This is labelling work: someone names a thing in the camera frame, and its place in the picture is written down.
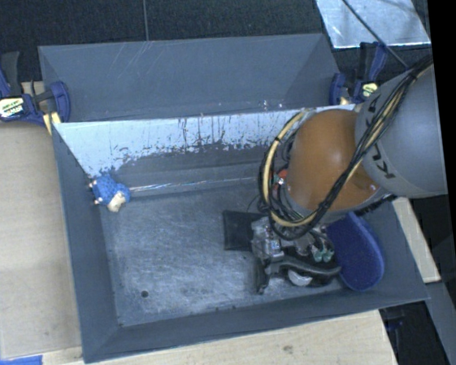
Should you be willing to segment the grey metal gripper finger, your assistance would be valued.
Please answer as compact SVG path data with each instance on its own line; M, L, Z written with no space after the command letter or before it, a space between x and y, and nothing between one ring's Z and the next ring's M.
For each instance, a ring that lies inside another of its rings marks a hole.
M262 295L270 282L270 276L266 273L265 267L261 262L254 265L254 281L256 294Z

